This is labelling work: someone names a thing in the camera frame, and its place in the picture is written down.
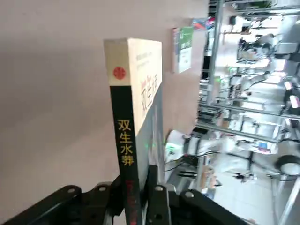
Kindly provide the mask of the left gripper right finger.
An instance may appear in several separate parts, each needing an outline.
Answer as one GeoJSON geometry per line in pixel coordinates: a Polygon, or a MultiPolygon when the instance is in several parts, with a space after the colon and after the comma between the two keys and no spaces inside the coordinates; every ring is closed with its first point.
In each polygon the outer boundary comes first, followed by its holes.
{"type": "Polygon", "coordinates": [[[221,205],[195,189],[177,194],[158,182],[158,166],[150,165],[146,183],[147,225],[247,225],[221,205]]]}

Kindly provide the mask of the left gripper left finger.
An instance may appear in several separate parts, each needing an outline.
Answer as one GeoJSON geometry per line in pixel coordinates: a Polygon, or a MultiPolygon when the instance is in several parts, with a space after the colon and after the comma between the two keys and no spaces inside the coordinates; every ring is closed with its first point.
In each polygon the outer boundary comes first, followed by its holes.
{"type": "Polygon", "coordinates": [[[7,225],[112,225],[124,209],[121,179],[88,192],[67,185],[7,220],[7,225]]]}

